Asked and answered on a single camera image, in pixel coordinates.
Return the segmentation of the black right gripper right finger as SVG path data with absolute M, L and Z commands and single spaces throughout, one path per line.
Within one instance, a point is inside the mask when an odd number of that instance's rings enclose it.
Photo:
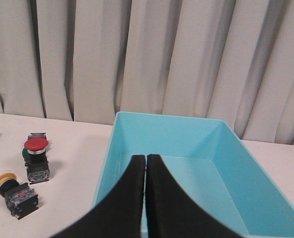
M 240 237 L 198 206 L 157 154 L 147 156 L 146 216 L 150 238 Z

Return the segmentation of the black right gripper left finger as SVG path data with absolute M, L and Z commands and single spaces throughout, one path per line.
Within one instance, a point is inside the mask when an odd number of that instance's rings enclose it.
M 146 159 L 133 155 L 110 192 L 54 238 L 140 238 Z

